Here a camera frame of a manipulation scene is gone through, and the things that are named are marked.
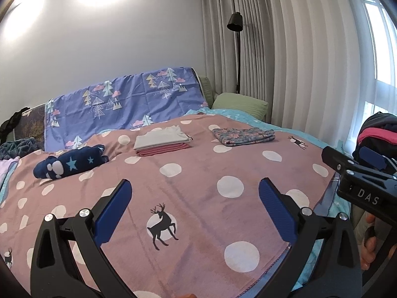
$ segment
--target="dark blanket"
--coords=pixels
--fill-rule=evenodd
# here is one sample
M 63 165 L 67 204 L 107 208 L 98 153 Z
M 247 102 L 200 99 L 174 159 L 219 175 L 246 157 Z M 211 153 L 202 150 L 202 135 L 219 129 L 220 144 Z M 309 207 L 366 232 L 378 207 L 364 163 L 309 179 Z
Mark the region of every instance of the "dark blanket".
M 15 112 L 11 118 L 0 125 L 0 145 L 7 140 L 7 135 L 18 125 L 21 119 L 22 113 L 29 108 L 23 108 L 19 112 Z
M 39 149 L 41 149 L 41 145 L 35 138 L 8 141 L 0 146 L 0 160 L 14 159 L 15 157 L 22 158 Z
M 33 175 L 39 179 L 60 179 L 71 175 L 90 171 L 109 162 L 108 156 L 103 156 L 104 145 L 73 149 L 61 154 L 58 158 L 48 156 L 33 169 Z

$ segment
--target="folded pink cloth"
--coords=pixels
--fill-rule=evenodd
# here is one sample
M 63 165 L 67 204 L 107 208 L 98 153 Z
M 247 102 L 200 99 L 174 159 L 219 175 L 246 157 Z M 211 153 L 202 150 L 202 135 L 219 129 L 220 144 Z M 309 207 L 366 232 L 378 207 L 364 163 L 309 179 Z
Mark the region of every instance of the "folded pink cloth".
M 187 149 L 190 148 L 191 146 L 189 143 L 175 143 L 173 145 L 164 145 L 164 146 L 158 146 L 158 147 L 153 147 L 149 149 L 143 149 L 143 150 L 136 150 L 136 153 L 140 157 L 147 157 L 147 156 L 152 156 L 154 154 L 160 154 L 160 153 L 166 153 L 166 152 L 171 152 L 171 151 L 176 151 L 176 150 L 181 150 L 181 149 Z

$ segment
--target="light blue bedsheet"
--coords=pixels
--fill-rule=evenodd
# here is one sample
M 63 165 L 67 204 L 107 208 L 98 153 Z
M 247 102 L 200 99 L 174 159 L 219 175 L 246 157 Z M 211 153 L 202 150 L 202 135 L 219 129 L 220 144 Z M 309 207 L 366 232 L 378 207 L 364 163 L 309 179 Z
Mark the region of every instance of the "light blue bedsheet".
M 223 115 L 230 119 L 233 119 L 235 121 L 243 122 L 243 123 L 249 124 L 253 127 L 258 127 L 262 130 L 273 129 L 275 131 L 289 132 L 291 134 L 297 135 L 297 136 L 311 142 L 312 144 L 314 144 L 322 149 L 325 148 L 326 146 L 328 146 L 327 143 L 325 143 L 321 140 L 318 140 L 317 138 L 315 138 L 305 132 L 292 130 L 292 129 L 286 129 L 286 128 L 278 127 L 276 125 L 261 122 L 261 121 L 255 119 L 253 116 L 251 116 L 245 112 L 238 111 L 238 110 L 221 110 L 221 109 L 210 110 L 209 108 L 205 107 L 198 111 L 190 110 L 186 113 L 186 115 L 196 114 L 199 112 L 202 112 L 205 114 L 220 114 L 220 115 Z M 341 142 L 338 143 L 337 150 L 343 152 L 343 145 Z M 327 215 L 330 217 L 335 217 L 340 212 L 345 212 L 348 215 L 350 215 L 350 209 L 351 209 L 350 202 L 340 198 L 336 194 L 336 189 L 337 189 L 337 186 L 339 185 L 339 175 L 334 176 L 333 180 L 331 180 L 331 181 L 333 182 L 333 185 L 330 187 L 330 189 L 327 189 L 327 192 L 322 200 L 322 203 L 317 205 L 317 207 L 314 209 L 314 212 L 318 215 L 323 215 L 325 212 L 328 211 Z M 332 201 L 329 200 L 328 203 L 325 203 L 326 197 L 330 197 L 329 199 L 333 199 L 333 200 Z M 293 290 L 300 288 L 302 285 L 304 285 L 308 281 L 310 274 L 312 273 L 312 270 L 314 269 L 318 255 L 320 253 L 321 245 L 322 245 L 322 240 L 317 240 L 314 243 L 313 250 L 312 250 L 312 252 L 306 262 L 306 265 L 305 265 L 297 283 L 295 284 Z M 274 274 L 274 272 L 279 267 L 280 263 L 285 258 L 286 254 L 287 254 L 287 250 L 280 256 L 280 258 L 267 271 L 267 273 L 262 275 L 262 277 L 249 290 L 247 290 L 245 293 L 243 293 L 240 296 L 240 298 L 254 298 L 257 295 L 257 293 L 261 290 L 261 288 L 263 288 L 263 286 L 269 281 L 271 276 Z

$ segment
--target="hand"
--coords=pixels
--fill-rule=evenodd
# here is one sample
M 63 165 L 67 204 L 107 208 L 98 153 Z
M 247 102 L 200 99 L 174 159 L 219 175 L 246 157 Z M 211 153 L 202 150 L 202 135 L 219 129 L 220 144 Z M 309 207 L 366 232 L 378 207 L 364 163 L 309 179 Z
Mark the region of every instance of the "hand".
M 375 216 L 372 214 L 368 214 L 366 217 L 366 222 L 368 224 L 372 224 L 375 222 Z M 374 252 L 376 248 L 376 243 L 377 243 L 377 238 L 373 236 L 372 238 L 369 238 L 364 245 L 361 246 L 361 269 L 362 270 L 368 270 L 370 268 L 370 265 L 372 262 L 374 262 L 376 254 Z M 392 248 L 389 251 L 389 259 L 392 257 L 394 252 L 396 251 L 397 244 L 393 245 Z

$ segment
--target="folded gray cloth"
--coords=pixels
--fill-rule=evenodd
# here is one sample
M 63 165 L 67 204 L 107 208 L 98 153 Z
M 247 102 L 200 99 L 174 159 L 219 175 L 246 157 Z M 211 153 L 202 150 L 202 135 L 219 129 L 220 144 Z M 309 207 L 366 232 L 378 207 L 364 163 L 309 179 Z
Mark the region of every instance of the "folded gray cloth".
M 41 148 L 42 145 L 35 138 L 8 141 L 0 146 L 0 160 L 22 158 Z
M 189 142 L 190 138 L 182 132 L 179 125 L 173 125 L 162 130 L 149 131 L 145 135 L 138 135 L 135 140 L 134 150 Z

